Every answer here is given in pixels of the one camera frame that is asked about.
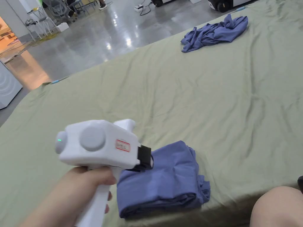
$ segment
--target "folded blue cloth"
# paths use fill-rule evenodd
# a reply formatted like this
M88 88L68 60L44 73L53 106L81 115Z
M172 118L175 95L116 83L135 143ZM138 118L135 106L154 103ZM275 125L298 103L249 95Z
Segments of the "folded blue cloth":
M220 23L207 24L198 30L194 27L181 40L184 45L182 52L187 53L221 42L232 42L245 31L247 24L248 17L237 17L232 20L231 15L228 14Z
M123 171L117 185L121 218L155 210L196 208L209 201L210 184L198 175L195 151L183 141L155 150L154 168Z

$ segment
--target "glossy gray floor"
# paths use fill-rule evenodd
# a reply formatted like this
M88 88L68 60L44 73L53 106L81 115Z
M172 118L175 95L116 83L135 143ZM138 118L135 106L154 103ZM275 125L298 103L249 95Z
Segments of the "glossy gray floor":
M90 7L90 15L81 14L70 29L7 63L24 88L0 110L0 126L28 91L43 82L67 77L222 15L212 10L207 0L196 4L174 0L159 8L151 5L149 14L139 16L134 6L140 3L142 0L114 0L103 11Z

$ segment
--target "red warning label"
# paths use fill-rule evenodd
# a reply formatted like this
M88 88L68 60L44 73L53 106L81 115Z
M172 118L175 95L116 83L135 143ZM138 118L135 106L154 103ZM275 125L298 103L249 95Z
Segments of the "red warning label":
M126 151L126 152L130 152L131 145L127 142L122 141L122 140L116 140L116 149Z

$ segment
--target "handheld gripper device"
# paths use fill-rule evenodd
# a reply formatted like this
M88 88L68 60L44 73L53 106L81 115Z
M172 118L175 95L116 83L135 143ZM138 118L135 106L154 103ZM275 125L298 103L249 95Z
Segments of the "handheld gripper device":
M116 180L123 169L142 172L154 165L151 149L138 142L132 133L135 121L89 120L68 125L56 137L59 159L72 166L88 169L110 166ZM76 227L101 227L109 185L99 185L94 197L78 217Z

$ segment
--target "shoe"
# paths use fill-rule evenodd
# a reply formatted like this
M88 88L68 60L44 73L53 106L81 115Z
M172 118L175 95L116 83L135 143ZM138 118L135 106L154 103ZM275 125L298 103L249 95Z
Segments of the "shoe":
M100 10L103 10L103 9L105 9L107 7L107 5L104 3L103 5L101 5L100 7L99 7L99 9Z

